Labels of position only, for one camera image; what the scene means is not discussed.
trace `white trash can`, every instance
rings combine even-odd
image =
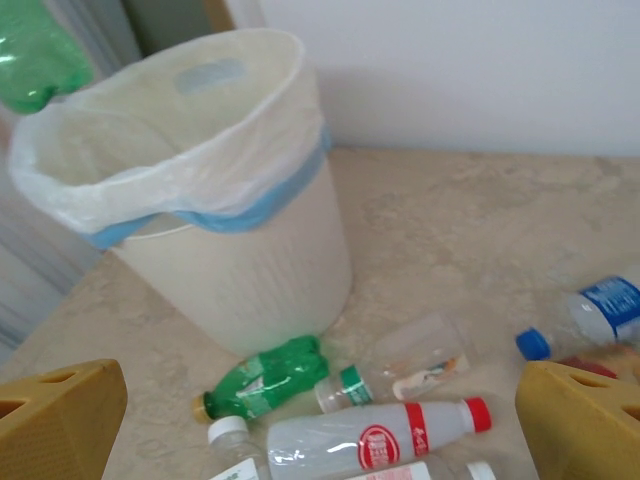
[[[239,30],[127,67],[18,126],[18,189],[239,355],[320,334],[351,286],[313,69]]]

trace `red bottle cap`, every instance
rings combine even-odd
[[[467,398],[465,403],[469,407],[471,417],[473,417],[475,432],[482,433],[491,429],[491,412],[489,412],[487,403],[480,397]]]

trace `blue bottle cap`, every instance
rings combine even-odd
[[[517,335],[516,345],[522,356],[529,361],[546,360],[551,357],[549,343],[535,328],[530,328]]]

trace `white plastic bag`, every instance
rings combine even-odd
[[[233,220],[304,167],[322,126],[301,42],[238,30],[24,118],[9,170],[36,207],[89,238],[160,212]]]

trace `green plastic bottle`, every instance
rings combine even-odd
[[[0,0],[0,101],[17,113],[91,83],[82,49],[40,0]]]
[[[215,389],[194,399],[193,414],[200,423],[229,415],[256,418],[311,390],[328,375],[318,339],[294,338],[235,366]]]

